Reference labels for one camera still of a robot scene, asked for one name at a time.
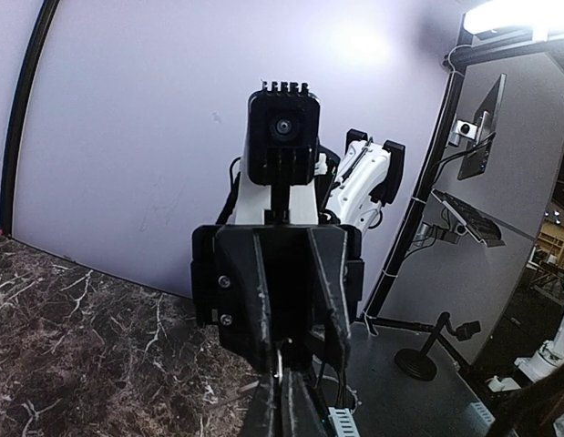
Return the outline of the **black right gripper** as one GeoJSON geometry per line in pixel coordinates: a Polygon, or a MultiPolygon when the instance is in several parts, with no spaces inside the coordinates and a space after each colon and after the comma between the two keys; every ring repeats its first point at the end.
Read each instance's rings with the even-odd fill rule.
{"type": "Polygon", "coordinates": [[[191,292],[199,326],[258,373],[317,356],[339,374],[362,298],[362,233],[351,225],[204,225],[191,237],[191,292]]]}

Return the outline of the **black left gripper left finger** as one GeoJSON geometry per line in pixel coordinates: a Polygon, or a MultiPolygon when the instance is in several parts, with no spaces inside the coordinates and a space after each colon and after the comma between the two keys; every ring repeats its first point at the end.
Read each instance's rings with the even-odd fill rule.
{"type": "Polygon", "coordinates": [[[262,375],[242,425],[243,436],[280,435],[280,384],[275,378],[275,355],[270,373],[262,375]]]}

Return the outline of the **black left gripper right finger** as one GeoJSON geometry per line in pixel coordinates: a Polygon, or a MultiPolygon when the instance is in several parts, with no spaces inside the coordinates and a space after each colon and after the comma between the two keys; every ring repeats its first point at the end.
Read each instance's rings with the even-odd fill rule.
{"type": "Polygon", "coordinates": [[[282,368],[281,421],[282,436],[327,435],[323,418],[318,412],[303,375],[289,367],[282,368]]]}

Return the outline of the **metal keyring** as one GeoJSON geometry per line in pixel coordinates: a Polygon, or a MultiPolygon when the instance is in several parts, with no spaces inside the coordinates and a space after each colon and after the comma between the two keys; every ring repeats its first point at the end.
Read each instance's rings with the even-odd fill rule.
{"type": "Polygon", "coordinates": [[[282,379],[283,379],[283,352],[284,349],[291,344],[292,344],[292,339],[288,337],[275,342],[275,363],[276,363],[275,378],[278,380],[279,384],[282,384],[282,379]]]}

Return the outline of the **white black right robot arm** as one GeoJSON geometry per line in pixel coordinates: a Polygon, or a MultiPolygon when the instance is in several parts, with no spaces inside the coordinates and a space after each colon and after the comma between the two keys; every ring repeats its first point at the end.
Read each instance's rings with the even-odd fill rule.
{"type": "Polygon", "coordinates": [[[376,145],[351,130],[331,157],[314,225],[204,225],[192,235],[191,287],[200,326],[257,372],[306,370],[318,358],[343,371],[350,327],[363,297],[363,238],[394,201],[402,145],[376,145]]]}

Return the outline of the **tilted monitor on arm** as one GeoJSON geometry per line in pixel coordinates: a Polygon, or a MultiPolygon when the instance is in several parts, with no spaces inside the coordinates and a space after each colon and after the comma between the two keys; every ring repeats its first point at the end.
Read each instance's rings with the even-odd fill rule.
{"type": "Polygon", "coordinates": [[[458,180],[473,178],[486,171],[506,82],[507,75],[500,74],[474,113],[472,125],[477,127],[475,135],[463,134],[468,139],[468,145],[458,171],[458,180]]]}

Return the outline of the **keyboard on arm tray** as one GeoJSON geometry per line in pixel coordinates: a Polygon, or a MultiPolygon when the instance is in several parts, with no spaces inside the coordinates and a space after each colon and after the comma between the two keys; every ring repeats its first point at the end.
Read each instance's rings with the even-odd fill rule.
{"type": "Polygon", "coordinates": [[[431,191],[431,194],[476,242],[488,248],[506,245],[498,225],[490,218],[484,217],[477,208],[472,207],[460,198],[435,188],[431,191]]]}

